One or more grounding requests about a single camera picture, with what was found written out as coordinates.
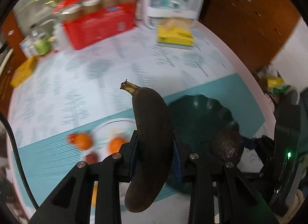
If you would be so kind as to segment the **dark avocado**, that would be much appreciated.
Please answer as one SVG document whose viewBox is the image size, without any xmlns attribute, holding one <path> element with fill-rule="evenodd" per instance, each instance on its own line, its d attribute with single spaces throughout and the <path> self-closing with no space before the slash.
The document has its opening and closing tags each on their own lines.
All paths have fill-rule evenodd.
<svg viewBox="0 0 308 224">
<path fill-rule="evenodd" d="M 237 165 L 244 152 L 244 141 L 239 132 L 225 129 L 213 138 L 211 152 L 221 161 Z"/>
</svg>

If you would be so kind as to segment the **red cherry tomato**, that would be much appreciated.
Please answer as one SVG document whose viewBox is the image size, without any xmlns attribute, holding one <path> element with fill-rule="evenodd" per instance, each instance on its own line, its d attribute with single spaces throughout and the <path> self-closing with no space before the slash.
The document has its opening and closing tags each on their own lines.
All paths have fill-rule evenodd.
<svg viewBox="0 0 308 224">
<path fill-rule="evenodd" d="M 90 165 L 90 164 L 95 164 L 99 160 L 98 154 L 96 152 L 91 152 L 87 155 L 85 155 L 84 161 Z"/>
</svg>

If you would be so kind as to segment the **orange tangerine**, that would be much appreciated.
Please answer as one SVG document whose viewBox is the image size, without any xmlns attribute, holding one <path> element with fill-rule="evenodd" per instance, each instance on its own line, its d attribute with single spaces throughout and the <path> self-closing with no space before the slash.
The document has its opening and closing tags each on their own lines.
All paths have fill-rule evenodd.
<svg viewBox="0 0 308 224">
<path fill-rule="evenodd" d="M 121 146 L 123 144 L 126 144 L 127 140 L 122 137 L 114 137 L 112 140 L 108 143 L 108 152 L 109 154 L 117 153 L 119 152 Z"/>
<path fill-rule="evenodd" d="M 88 150 L 93 145 L 92 137 L 88 133 L 72 133 L 68 135 L 67 141 L 80 150 Z"/>
</svg>

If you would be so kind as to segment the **overripe dark banana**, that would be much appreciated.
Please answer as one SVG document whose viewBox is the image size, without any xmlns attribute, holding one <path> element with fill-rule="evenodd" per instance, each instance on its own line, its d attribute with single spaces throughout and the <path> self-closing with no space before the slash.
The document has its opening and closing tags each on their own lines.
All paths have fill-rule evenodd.
<svg viewBox="0 0 308 224">
<path fill-rule="evenodd" d="M 125 194 L 129 212 L 149 208 L 164 186 L 173 161 L 173 126 L 168 107 L 155 90 L 125 81 L 137 127 L 137 164 Z"/>
</svg>

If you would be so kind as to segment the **dark green wavy plate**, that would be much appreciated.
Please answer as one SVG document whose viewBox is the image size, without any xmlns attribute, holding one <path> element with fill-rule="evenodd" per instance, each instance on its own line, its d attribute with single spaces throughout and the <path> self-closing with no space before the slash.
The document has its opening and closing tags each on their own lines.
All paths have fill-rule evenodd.
<svg viewBox="0 0 308 224">
<path fill-rule="evenodd" d="M 171 102 L 168 109 L 175 139 L 188 146 L 192 153 L 206 156 L 214 171 L 217 171 L 218 163 L 237 166 L 232 162 L 221 161 L 211 152 L 212 140 L 220 131 L 229 129 L 240 133 L 239 124 L 228 108 L 216 99 L 197 94 L 183 96 Z M 177 179 L 173 165 L 167 184 L 181 193 L 191 192 L 191 184 L 181 183 Z"/>
</svg>

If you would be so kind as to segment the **yellow flat box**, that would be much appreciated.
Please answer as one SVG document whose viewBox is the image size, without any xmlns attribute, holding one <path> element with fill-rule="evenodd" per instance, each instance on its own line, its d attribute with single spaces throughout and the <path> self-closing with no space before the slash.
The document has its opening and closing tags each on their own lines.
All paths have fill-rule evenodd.
<svg viewBox="0 0 308 224">
<path fill-rule="evenodd" d="M 37 66 L 37 62 L 40 56 L 32 56 L 28 58 L 23 64 L 21 64 L 14 72 L 13 77 L 10 81 L 10 85 L 13 88 L 20 86 L 25 80 L 34 74 Z"/>
</svg>

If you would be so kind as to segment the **yellow tissue box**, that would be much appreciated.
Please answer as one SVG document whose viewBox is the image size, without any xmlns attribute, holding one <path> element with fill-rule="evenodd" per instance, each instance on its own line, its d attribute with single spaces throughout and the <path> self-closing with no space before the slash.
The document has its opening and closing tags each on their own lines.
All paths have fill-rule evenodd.
<svg viewBox="0 0 308 224">
<path fill-rule="evenodd" d="M 178 49 L 191 49 L 194 37 L 191 29 L 194 22 L 186 18 L 164 18 L 157 26 L 157 44 Z"/>
</svg>

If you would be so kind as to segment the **green label bottle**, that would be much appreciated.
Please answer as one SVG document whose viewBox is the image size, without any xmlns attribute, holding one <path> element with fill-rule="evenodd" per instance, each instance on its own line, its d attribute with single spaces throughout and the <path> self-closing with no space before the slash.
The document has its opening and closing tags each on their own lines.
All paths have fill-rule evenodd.
<svg viewBox="0 0 308 224">
<path fill-rule="evenodd" d="M 39 55 L 45 55 L 51 51 L 51 45 L 48 42 L 46 33 L 36 33 L 32 35 L 33 45 Z"/>
</svg>

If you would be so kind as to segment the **red paper cup package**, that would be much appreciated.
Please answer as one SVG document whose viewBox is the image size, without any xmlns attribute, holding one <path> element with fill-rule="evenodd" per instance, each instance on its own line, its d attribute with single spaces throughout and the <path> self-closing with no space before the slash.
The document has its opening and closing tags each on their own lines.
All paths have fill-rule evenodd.
<svg viewBox="0 0 308 224">
<path fill-rule="evenodd" d="M 136 27 L 137 0 L 64 0 L 53 14 L 63 16 L 71 46 L 80 50 Z"/>
</svg>

